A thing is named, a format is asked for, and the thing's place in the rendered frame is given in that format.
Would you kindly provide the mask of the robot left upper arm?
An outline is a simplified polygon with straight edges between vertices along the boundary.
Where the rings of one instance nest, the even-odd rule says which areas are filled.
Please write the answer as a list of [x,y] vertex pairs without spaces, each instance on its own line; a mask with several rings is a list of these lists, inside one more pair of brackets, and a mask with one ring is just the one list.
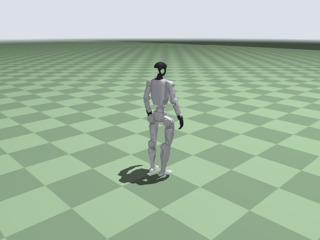
[[144,96],[143,96],[143,98],[146,101],[149,101],[151,99],[151,97],[149,96],[150,92],[151,92],[151,79],[146,82],[146,88],[145,88],[145,92],[144,92]]

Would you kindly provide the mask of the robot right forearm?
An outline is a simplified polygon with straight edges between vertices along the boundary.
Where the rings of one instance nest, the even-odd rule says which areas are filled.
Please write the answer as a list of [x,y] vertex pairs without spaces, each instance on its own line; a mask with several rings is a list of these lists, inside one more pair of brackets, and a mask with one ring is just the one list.
[[181,110],[179,108],[179,103],[178,103],[178,99],[175,98],[175,104],[173,105],[173,108],[175,110],[175,113],[176,113],[176,116],[180,116],[180,118],[183,116],[182,113],[181,113]]

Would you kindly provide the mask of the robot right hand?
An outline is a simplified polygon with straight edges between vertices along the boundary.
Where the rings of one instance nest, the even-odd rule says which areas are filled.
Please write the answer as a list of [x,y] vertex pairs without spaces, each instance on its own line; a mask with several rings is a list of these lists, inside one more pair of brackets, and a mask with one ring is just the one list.
[[184,125],[184,121],[183,121],[183,116],[180,117],[180,115],[177,116],[178,120],[179,120],[179,123],[180,123],[180,127],[179,127],[179,130],[183,127]]

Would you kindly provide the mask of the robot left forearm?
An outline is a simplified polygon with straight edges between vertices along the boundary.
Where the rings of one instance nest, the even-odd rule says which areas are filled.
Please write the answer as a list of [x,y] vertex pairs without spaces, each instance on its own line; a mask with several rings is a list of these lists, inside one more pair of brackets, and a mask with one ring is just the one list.
[[151,112],[150,101],[146,101],[145,99],[143,99],[143,101],[144,101],[147,112],[150,113]]

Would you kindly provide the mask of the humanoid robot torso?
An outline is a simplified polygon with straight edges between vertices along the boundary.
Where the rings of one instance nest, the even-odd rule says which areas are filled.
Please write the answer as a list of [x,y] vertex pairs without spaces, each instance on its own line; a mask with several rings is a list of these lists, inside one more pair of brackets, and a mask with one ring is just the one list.
[[168,79],[163,78],[155,80],[156,76],[150,82],[151,99],[154,105],[158,105],[156,110],[153,112],[153,119],[157,122],[163,123],[163,117],[167,115],[164,111],[165,106],[169,100],[169,89],[166,87],[165,81]]

